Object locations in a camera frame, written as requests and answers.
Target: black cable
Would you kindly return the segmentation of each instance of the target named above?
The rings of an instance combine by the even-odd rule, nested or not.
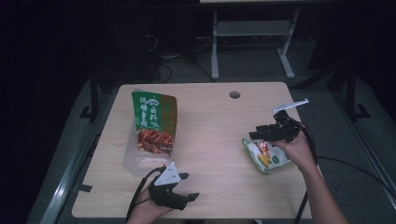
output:
[[[307,202],[308,202],[308,192],[305,191],[303,200],[301,201],[300,208],[298,209],[297,216],[296,216],[296,218],[294,219],[294,223],[295,223],[295,224],[300,223],[301,216],[303,215],[303,211],[304,211],[304,209],[305,209],[305,206],[306,206],[306,203],[307,203]]]
[[[210,80],[214,81],[214,80],[212,79],[212,76],[210,76],[210,75],[206,72],[206,70],[205,70],[201,65],[199,65],[198,63],[189,62],[189,61],[183,61],[183,62],[167,62],[167,63],[190,63],[190,64],[193,64],[193,65],[197,66],[198,68],[200,68],[202,71],[204,71],[204,73],[210,78]]]
[[[158,167],[158,168],[155,168],[154,170],[150,171],[145,177],[142,178],[142,181],[140,182],[139,186],[137,187],[136,191],[134,192],[134,197],[133,197],[132,200],[131,200],[131,204],[129,205],[128,213],[126,214],[126,222],[128,222],[128,219],[129,219],[129,217],[131,216],[132,211],[134,211],[134,207],[135,207],[135,206],[137,206],[138,204],[143,203],[143,202],[145,202],[145,201],[147,201],[147,200],[150,199],[150,198],[148,198],[148,199],[146,199],[146,200],[143,201],[143,202],[136,203],[137,198],[139,197],[139,194],[142,192],[143,187],[145,187],[145,184],[146,184],[148,178],[149,178],[152,174],[154,174],[155,172],[157,172],[157,171],[163,171],[163,169],[165,169],[165,167]]]
[[[223,54],[235,54],[239,53],[242,51],[245,51],[250,48],[250,44],[247,43],[245,46],[244,44],[239,43],[238,41],[235,41],[233,39],[224,39],[223,44],[225,46],[222,46],[222,43],[218,41],[218,52],[221,52]]]
[[[206,41],[204,44],[200,44],[196,47],[197,52],[204,52],[205,49],[212,49],[213,47],[212,37],[207,37],[206,39],[209,39],[209,41]]]
[[[353,165],[353,164],[350,164],[350,163],[348,163],[348,162],[346,162],[346,161],[340,161],[340,160],[338,160],[338,159],[334,159],[334,158],[330,158],[330,157],[324,157],[324,156],[318,156],[318,158],[319,158],[319,159],[323,159],[323,160],[329,160],[329,161],[337,161],[337,162],[340,162],[340,163],[342,163],[342,164],[344,164],[344,165],[347,165],[347,166],[349,166],[349,167],[352,167],[352,168],[354,168],[354,169],[357,169],[357,170],[363,172],[364,174],[370,176],[373,180],[375,180],[376,182],[378,182],[380,185],[382,185],[382,186],[388,191],[388,193],[392,196],[392,198],[393,198],[394,200],[396,200],[396,194],[390,189],[390,187],[388,187],[388,185],[386,185],[386,184],[384,183],[384,181],[382,181],[380,178],[378,178],[376,175],[373,175],[373,174],[370,173],[369,171],[364,170],[364,169],[360,168],[359,166],[355,166],[355,165]]]
[[[168,71],[169,71],[169,76],[168,76],[168,78],[165,79],[165,80],[163,80],[163,77],[161,76],[161,73],[158,72],[158,83],[166,83],[166,82],[168,82],[168,81],[171,79],[172,75],[173,75],[172,69],[171,69],[169,66],[166,66],[166,65],[163,64],[163,63],[160,63],[160,64],[158,64],[158,65],[159,65],[159,66],[162,66],[162,67],[164,67],[164,68],[166,68],[166,69],[168,69]]]
[[[298,128],[304,133],[305,138],[308,141],[308,146],[309,146],[309,149],[311,150],[311,154],[312,154],[312,157],[314,159],[314,162],[315,162],[315,164],[318,164],[318,156],[317,156],[317,151],[316,151],[316,148],[315,148],[315,142],[314,142],[314,140],[313,140],[313,138],[312,138],[312,136],[311,136],[311,134],[309,132],[309,129],[306,128],[306,125],[304,125],[300,121],[297,121],[297,120],[292,119],[292,118],[289,118],[289,120],[294,122],[298,126]],[[304,194],[303,200],[301,201],[300,208],[298,210],[297,216],[294,219],[294,223],[295,224],[300,223],[301,216],[303,215],[303,211],[305,209],[305,206],[306,206],[307,202],[308,202],[308,193],[307,193],[307,191],[305,191],[305,194]]]

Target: wooden table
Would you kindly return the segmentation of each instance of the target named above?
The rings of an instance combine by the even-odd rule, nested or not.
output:
[[[125,217],[140,178],[122,166],[127,147],[136,145],[133,90],[177,98],[177,136],[173,161],[189,173],[175,193],[199,192],[184,211],[166,218],[294,218],[305,192],[294,164],[271,175],[261,173],[242,138],[261,124],[275,123],[272,108],[291,103],[284,83],[200,83],[124,85],[120,88],[73,207],[75,217]],[[230,97],[238,91],[240,97]],[[288,110],[299,119],[295,108]],[[303,218],[311,218],[309,205]]]

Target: green snack bag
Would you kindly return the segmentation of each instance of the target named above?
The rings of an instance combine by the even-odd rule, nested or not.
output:
[[[127,147],[124,166],[136,176],[171,162],[177,129],[177,99],[147,91],[133,91],[137,145]]]
[[[249,152],[256,166],[265,174],[270,174],[275,168],[290,162],[285,152],[279,147],[273,147],[263,140],[248,141],[242,139],[245,149]]]
[[[174,96],[133,91],[137,147],[154,154],[172,154],[177,128]]]

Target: plastic bag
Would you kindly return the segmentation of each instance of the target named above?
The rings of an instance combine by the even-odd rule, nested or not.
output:
[[[273,147],[263,140],[248,141],[244,138],[242,142],[257,167],[266,174],[290,162],[281,148]]]

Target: human hand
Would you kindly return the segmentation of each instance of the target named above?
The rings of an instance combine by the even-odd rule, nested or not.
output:
[[[287,143],[285,140],[271,142],[273,146],[280,147],[285,151],[286,156],[291,159],[301,172],[317,167],[312,157],[311,150],[305,134],[300,131],[297,137]]]
[[[136,206],[134,207],[134,210],[132,211],[132,214],[128,219],[127,224],[153,223],[159,217],[173,210],[173,208],[170,207],[159,206],[154,201],[149,199],[149,197],[149,189],[144,189],[140,193],[136,201]]]

